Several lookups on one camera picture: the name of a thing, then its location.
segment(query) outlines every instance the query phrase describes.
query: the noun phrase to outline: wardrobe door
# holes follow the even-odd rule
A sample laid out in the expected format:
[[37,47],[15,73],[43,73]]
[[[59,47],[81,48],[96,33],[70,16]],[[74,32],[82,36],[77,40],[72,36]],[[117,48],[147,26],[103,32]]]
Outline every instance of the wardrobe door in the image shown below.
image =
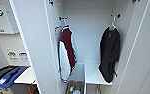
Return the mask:
[[117,94],[145,94],[150,87],[150,0],[142,16]]

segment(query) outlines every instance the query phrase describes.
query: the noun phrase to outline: white shelf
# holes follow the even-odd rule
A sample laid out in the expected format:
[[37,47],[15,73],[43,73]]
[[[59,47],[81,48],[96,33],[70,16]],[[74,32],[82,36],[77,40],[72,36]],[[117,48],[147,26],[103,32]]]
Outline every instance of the white shelf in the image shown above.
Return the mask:
[[86,84],[100,84],[100,85],[112,85],[107,83],[101,75],[99,64],[84,64],[85,83]]

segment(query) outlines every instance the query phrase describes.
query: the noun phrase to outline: jacket sleeve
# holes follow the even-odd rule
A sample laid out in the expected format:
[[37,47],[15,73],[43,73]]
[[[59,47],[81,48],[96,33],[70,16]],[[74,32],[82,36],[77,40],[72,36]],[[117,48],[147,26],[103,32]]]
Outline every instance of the jacket sleeve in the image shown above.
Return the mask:
[[67,82],[67,79],[70,75],[70,64],[69,59],[67,55],[67,50],[65,48],[65,45],[63,42],[60,41],[60,47],[59,47],[59,55],[60,55],[60,74],[61,79],[63,82]]
[[110,56],[110,62],[116,62],[119,61],[119,53],[120,53],[120,38],[118,37],[115,40],[115,43],[113,45],[113,49],[111,51],[111,56]]
[[74,50],[75,61],[77,62],[77,60],[78,60],[78,55],[77,55],[77,48],[76,48],[76,43],[75,43],[75,40],[74,40],[73,33],[71,34],[71,43],[72,43],[72,48],[73,48],[73,50]]

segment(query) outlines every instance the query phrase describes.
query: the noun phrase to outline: white wardrobe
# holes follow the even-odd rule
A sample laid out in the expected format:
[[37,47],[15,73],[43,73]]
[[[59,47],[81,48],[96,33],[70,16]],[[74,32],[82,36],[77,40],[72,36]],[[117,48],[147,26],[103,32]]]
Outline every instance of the white wardrobe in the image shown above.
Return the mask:
[[[150,94],[150,0],[9,1],[41,94],[64,94],[67,87],[59,72],[61,28],[55,27],[64,26],[59,17],[68,17],[77,46],[78,62],[69,80],[84,82],[84,64],[100,63],[99,43],[112,14],[121,15],[115,21],[121,54],[118,76],[112,86],[101,86],[102,94]],[[95,86],[88,85],[87,94],[94,93]]]

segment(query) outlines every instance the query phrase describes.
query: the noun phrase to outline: black dress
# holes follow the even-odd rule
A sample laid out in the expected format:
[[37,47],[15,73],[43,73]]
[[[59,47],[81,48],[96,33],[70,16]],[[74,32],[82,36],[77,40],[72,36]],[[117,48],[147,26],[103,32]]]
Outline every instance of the black dress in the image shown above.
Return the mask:
[[105,30],[100,42],[101,63],[99,70],[105,81],[110,83],[113,80],[115,62],[119,60],[120,34],[115,28]]

